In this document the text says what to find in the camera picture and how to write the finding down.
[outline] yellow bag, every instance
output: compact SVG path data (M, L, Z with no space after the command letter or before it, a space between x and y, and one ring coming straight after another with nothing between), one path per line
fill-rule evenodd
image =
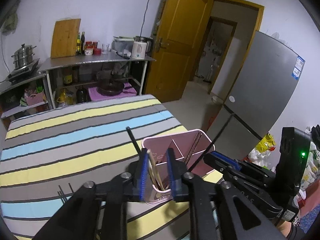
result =
M263 153L267 150L274 150L274 147L276 146L276 143L273 139L273 136L269 133L267 133L262 140L257 144L256 149L260 153Z

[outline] refrigerator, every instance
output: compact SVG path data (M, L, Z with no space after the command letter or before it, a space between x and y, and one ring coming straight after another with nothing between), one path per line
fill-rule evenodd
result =
M238 78L207 131L211 140L217 137L216 151L233 159L247 156L284 110L304 62L276 39L255 33Z

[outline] yellow stripe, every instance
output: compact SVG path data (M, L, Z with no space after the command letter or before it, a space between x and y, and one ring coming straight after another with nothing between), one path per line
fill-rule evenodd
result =
M206 175L204 180L217 183L221 178L222 174L220 172L213 171ZM172 200L152 212L129 222L127 227L128 240L135 240L152 233L183 213L188 208L188 202L176 203Z
M184 128L183 126L178 126L161 133L161 135L184 131L186 131L186 128ZM94 168L101 164L122 160L136 154L137 152L133 144L128 143L108 150L97 151L75 159L0 175L0 186L23 184L44 179L56 178L59 176L73 174L75 172Z
M9 130L7 132L6 139L16 137L21 134L30 133L33 131L37 131L43 128L52 127L57 124L63 124L68 123L80 119L84 119L87 117L94 117L94 116L101 116L106 114L113 114L121 111L127 111L132 109L138 109L145 106L151 106L151 105L159 105L161 104L159 100L157 99L149 99L146 101L140 101L140 102L132 102L122 105L114 105L114 106L106 106L102 108L93 108L93 109L87 109L84 111L66 114L63 116L58 116L52 119L42 120L36 123L31 123L24 125L22 127L18 127L13 130Z
M18 238L19 240L31 240L32 238L26 238L26 237L23 237L23 236L16 236L14 235L16 238Z

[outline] white kettle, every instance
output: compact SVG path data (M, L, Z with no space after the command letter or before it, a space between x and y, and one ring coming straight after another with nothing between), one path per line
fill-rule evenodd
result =
M144 59L146 53L151 49L151 41L146 37L136 36L134 38L131 58Z

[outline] striped tablecloth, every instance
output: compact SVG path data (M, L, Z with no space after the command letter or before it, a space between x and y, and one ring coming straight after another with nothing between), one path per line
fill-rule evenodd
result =
M13 121L0 162L5 223L30 239L85 181L109 181L138 159L125 128L140 140L186 129L152 95L91 102ZM205 179L217 182L217 171ZM128 239L174 240L188 234L187 203L128 205Z

